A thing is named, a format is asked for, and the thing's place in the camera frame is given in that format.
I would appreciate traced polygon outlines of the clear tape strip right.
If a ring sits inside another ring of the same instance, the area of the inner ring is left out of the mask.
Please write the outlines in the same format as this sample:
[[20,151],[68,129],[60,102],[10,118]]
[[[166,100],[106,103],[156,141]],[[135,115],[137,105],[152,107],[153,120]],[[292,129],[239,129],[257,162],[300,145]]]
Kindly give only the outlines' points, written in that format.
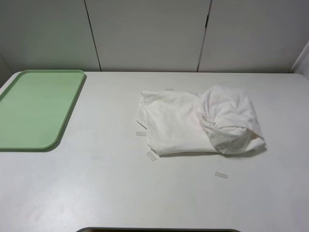
[[220,177],[220,178],[224,178],[224,179],[228,178],[228,175],[220,173],[220,172],[215,172],[215,176]]

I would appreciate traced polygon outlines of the white short sleeve t-shirt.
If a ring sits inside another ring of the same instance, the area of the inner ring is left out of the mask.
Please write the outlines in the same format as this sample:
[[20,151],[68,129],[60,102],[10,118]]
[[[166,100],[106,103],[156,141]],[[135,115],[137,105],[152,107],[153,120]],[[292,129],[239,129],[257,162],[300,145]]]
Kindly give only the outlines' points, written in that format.
[[137,122],[157,155],[240,154],[265,146],[246,91],[213,86],[204,93],[143,91]]

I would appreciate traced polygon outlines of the clear tape strip centre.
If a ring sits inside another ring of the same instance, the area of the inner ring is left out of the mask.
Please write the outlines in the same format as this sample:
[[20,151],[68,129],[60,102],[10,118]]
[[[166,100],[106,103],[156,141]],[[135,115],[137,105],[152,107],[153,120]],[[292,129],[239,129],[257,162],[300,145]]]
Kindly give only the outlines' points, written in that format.
[[152,151],[147,152],[146,155],[150,158],[151,161],[157,160],[156,155]]

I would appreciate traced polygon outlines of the green plastic tray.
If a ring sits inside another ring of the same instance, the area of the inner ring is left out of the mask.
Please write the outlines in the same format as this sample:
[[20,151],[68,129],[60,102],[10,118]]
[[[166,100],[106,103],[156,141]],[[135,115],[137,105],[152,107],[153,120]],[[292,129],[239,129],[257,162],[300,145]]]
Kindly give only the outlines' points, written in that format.
[[0,149],[41,151],[52,147],[85,79],[81,70],[20,72],[0,95]]

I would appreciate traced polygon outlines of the clear tape strip left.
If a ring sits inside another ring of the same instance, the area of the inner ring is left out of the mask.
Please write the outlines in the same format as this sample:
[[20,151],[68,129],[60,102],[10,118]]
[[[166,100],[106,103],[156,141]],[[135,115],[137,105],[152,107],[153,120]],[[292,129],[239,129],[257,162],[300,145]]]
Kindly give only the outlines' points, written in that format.
[[145,131],[137,131],[137,132],[136,132],[136,135],[137,135],[137,136],[146,136],[146,135],[147,135],[147,132],[145,132]]

